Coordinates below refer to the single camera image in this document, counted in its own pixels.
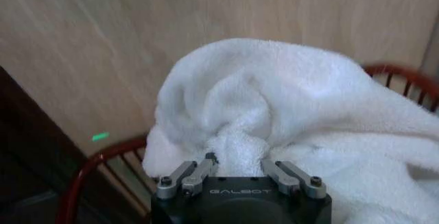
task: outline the metal bracket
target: metal bracket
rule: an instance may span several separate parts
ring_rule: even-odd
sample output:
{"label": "metal bracket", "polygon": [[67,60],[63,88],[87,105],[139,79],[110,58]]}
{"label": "metal bracket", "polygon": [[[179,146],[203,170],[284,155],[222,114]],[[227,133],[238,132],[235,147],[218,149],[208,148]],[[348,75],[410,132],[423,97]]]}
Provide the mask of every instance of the metal bracket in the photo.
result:
{"label": "metal bracket", "polygon": [[276,161],[278,167],[300,181],[300,189],[306,195],[314,199],[322,199],[327,196],[327,185],[318,176],[310,176],[290,161]]}
{"label": "metal bracket", "polygon": [[156,191],[158,198],[170,199],[175,197],[183,178],[194,172],[196,166],[196,161],[186,161],[170,176],[160,178]]}
{"label": "metal bracket", "polygon": [[203,181],[207,176],[214,176],[218,170],[218,160],[214,153],[206,154],[195,172],[182,180],[183,194],[187,197],[195,196],[203,191]]}
{"label": "metal bracket", "polygon": [[300,189],[299,179],[287,175],[286,172],[280,170],[280,168],[275,165],[275,163],[271,160],[264,159],[262,161],[262,170],[264,174],[267,174],[271,177],[271,179],[276,182],[279,191],[287,196],[291,196],[294,192]]}

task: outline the white towel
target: white towel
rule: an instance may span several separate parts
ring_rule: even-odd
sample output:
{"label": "white towel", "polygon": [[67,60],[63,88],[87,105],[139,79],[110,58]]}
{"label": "white towel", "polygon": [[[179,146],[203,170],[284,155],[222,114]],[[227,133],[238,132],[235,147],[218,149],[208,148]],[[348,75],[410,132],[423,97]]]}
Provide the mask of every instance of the white towel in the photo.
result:
{"label": "white towel", "polygon": [[207,152],[219,176],[260,159],[322,176],[334,223],[439,223],[439,119],[346,56],[230,39],[190,53],[159,93],[143,167],[170,174]]}

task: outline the wall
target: wall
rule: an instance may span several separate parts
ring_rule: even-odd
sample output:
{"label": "wall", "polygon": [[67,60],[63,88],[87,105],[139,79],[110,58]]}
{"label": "wall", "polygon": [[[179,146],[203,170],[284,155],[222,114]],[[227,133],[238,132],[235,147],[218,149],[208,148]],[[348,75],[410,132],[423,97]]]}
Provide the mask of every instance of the wall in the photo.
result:
{"label": "wall", "polygon": [[[418,68],[439,0],[0,0],[0,63],[85,154],[154,124],[176,60],[252,37]],[[110,132],[100,142],[94,134]]]}

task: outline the green light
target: green light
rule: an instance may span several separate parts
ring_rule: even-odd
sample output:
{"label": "green light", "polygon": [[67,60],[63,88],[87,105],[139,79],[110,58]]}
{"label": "green light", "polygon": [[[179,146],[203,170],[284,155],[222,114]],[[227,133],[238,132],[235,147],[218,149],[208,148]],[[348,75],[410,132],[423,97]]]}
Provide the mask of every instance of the green light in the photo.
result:
{"label": "green light", "polygon": [[91,140],[95,142],[98,140],[102,140],[104,138],[108,138],[108,136],[110,136],[110,133],[99,133],[99,134],[94,135],[94,137],[91,138]]}

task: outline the bolt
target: bolt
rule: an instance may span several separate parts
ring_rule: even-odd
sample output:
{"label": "bolt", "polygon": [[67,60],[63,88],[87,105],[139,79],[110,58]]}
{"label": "bolt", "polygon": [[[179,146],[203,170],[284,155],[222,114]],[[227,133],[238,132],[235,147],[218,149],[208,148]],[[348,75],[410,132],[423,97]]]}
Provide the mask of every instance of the bolt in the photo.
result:
{"label": "bolt", "polygon": [[320,177],[312,176],[310,181],[311,181],[312,186],[322,186],[322,178]]}
{"label": "bolt", "polygon": [[170,178],[170,176],[164,176],[164,177],[162,177],[162,179],[160,179],[160,183],[162,183],[162,185],[164,185],[164,186],[171,185],[171,184],[172,184],[172,179]]}

